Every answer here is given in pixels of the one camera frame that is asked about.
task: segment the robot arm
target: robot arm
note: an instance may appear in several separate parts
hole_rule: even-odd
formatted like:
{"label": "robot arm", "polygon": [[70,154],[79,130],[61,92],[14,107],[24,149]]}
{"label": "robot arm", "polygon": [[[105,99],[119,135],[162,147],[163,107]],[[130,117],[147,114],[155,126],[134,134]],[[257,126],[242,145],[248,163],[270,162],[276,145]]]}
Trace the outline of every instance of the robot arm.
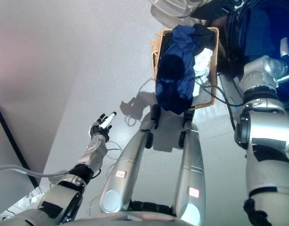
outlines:
{"label": "robot arm", "polygon": [[72,170],[45,193],[37,209],[26,210],[0,225],[59,225],[74,220],[86,185],[102,167],[103,158],[108,151],[105,143],[109,140],[109,124],[115,115],[116,112],[109,117],[103,114],[90,127],[91,141],[84,155]]}
{"label": "robot arm", "polygon": [[255,226],[289,226],[289,117],[275,90],[285,69],[264,56],[245,66],[240,81],[244,106],[235,142],[247,150],[244,210]]}

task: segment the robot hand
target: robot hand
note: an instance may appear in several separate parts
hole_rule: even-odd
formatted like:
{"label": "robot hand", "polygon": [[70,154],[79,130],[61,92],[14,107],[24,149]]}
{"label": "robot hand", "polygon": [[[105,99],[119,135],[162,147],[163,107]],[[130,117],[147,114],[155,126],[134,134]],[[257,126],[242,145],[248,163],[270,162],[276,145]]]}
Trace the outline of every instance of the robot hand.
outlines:
{"label": "robot hand", "polygon": [[93,123],[89,128],[89,136],[92,139],[97,134],[102,134],[106,138],[106,142],[109,140],[108,133],[110,129],[112,128],[112,125],[110,123],[116,116],[116,112],[113,112],[112,114],[107,117],[105,114],[102,114],[95,123]]}

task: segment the white cable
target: white cable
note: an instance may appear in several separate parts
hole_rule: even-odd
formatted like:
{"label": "white cable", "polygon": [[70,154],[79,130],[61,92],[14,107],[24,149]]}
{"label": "white cable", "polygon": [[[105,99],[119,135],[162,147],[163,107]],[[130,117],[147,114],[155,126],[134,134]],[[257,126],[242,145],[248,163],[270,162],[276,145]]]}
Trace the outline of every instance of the white cable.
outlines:
{"label": "white cable", "polygon": [[25,169],[21,166],[16,166],[16,165],[0,166],[0,171],[4,171],[4,170],[13,170],[13,171],[16,171],[16,172],[19,172],[22,174],[27,174],[29,176],[37,177],[37,178],[58,177],[58,176],[64,175],[64,174],[69,172],[69,171],[66,171],[66,172],[62,172],[62,173],[42,174],[42,173],[37,173],[37,172],[31,171],[29,169]]}

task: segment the blue fabric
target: blue fabric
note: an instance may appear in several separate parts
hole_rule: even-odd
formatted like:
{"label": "blue fabric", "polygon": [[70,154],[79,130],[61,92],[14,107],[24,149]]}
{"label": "blue fabric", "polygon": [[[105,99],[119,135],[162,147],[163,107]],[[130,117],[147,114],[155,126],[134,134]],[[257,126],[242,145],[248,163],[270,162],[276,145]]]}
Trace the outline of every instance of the blue fabric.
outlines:
{"label": "blue fabric", "polygon": [[195,51],[199,38],[196,29],[178,25],[173,30],[173,44],[161,56],[156,78],[156,97],[164,110],[181,114],[191,107],[195,81]]}

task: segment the sticker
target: sticker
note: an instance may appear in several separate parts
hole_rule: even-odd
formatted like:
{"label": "sticker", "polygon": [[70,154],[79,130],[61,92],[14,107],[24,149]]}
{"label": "sticker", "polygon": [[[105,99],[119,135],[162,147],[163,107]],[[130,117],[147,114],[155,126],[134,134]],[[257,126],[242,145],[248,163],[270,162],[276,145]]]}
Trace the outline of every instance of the sticker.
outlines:
{"label": "sticker", "polygon": [[196,199],[199,198],[199,194],[200,194],[200,191],[196,188],[193,188],[193,187],[188,187],[187,188],[187,194],[191,197],[194,197]]}
{"label": "sticker", "polygon": [[124,171],[124,170],[118,170],[118,171],[116,172],[116,174],[115,174],[115,176],[116,176],[117,178],[125,178],[126,175],[127,175],[127,172]]}

